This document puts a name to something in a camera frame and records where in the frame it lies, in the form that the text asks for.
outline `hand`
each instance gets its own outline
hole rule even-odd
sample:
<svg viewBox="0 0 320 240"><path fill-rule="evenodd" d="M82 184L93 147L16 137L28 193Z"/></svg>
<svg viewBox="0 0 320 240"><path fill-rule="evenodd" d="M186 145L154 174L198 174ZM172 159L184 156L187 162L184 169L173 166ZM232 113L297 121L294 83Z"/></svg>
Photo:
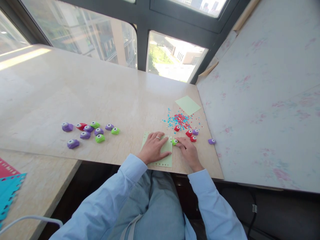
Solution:
<svg viewBox="0 0 320 240"><path fill-rule="evenodd" d="M141 152L137 155L137 157L140 158L146 165L148 165L149 163L159 161L165 158L166 156L169 156L172 153L172 152L164 152L164 153L160 152L162 146L168 140L168 137L165 137L160 140L159 138L161 138L163 135L164 135L163 132L155 132L155 133L150 133L148 135L148 138L145 144L143 145Z"/></svg>
<svg viewBox="0 0 320 240"><path fill-rule="evenodd" d="M197 148L192 144L190 138L182 137L178 138L179 143L176 144L180 148L182 156L186 160L187 164L190 166L193 172L198 172L204 169L201 165L198 157Z"/></svg>

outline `black cable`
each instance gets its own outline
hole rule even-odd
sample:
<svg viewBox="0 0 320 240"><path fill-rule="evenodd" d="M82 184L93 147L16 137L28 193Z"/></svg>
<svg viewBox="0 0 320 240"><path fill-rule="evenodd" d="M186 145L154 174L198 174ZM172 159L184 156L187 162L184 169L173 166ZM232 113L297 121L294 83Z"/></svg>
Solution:
<svg viewBox="0 0 320 240"><path fill-rule="evenodd" d="M250 193L251 193L251 196L252 196L252 198L253 198L254 205L257 205L257 200L256 200L256 195L255 195L255 193L254 193L253 191L250 191ZM252 221L251 221L250 226L249 226L249 229L248 229L247 239L249 239L249 237L250 237L250 232L251 232L252 226L253 226L253 224L254 224L254 221L256 220L256 216L257 216L257 213L254 212Z"/></svg>

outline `cable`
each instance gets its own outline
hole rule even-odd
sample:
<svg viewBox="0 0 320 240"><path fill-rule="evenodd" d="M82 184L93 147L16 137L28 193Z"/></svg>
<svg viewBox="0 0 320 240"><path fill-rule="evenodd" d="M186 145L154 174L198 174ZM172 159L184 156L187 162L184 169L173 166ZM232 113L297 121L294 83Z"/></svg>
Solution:
<svg viewBox="0 0 320 240"><path fill-rule="evenodd" d="M59 227L63 226L63 223L59 219L47 218L47 217L42 217L42 216L37 216L37 215L27 215L27 216L18 218L17 220L14 220L12 223L10 223L8 226L6 226L4 229L2 229L0 231L0 235L2 233L4 233L5 231L7 231L10 227L12 227L14 224L19 222L20 220L27 219L27 218L37 219L37 220L41 220L41 221L45 221L45 222L56 223L59 225Z"/></svg>
<svg viewBox="0 0 320 240"><path fill-rule="evenodd" d="M252 205L252 212L254 212L253 214L253 218L252 218L252 221L250 223L250 226L249 226L249 229L248 229L248 233L247 233L247 239L249 239L250 237L250 232L251 232L251 228L254 224L254 221L256 220L256 216L257 216L257 200L256 200L256 195L249 190L249 192L251 193L251 196L253 198L253 201L254 201L254 204Z"/></svg>

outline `light blue shirt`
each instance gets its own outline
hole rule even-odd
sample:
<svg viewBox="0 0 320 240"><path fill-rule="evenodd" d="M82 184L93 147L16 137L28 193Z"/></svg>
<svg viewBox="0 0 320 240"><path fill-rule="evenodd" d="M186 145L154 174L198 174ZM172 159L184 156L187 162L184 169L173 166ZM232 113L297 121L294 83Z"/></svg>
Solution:
<svg viewBox="0 0 320 240"><path fill-rule="evenodd" d="M106 239L135 183L148 167L130 154L98 190L88 196L72 218L56 231L55 239ZM247 239L243 227L228 202L217 191L206 169L188 175L198 197L199 209L208 239ZM185 218L185 239L196 239L196 234Z"/></svg>

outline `shirt cuff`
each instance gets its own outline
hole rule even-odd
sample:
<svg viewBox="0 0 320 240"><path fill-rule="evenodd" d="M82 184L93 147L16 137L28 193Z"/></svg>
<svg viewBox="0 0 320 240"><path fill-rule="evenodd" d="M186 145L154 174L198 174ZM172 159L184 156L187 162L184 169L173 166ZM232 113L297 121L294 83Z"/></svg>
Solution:
<svg viewBox="0 0 320 240"><path fill-rule="evenodd" d="M214 185L208 171L203 169L199 172L191 173L188 175L194 193L207 192L209 190L215 190Z"/></svg>
<svg viewBox="0 0 320 240"><path fill-rule="evenodd" d="M127 159L119 168L119 170L121 170L123 174L133 182L137 182L147 169L147 165L133 154L129 154Z"/></svg>

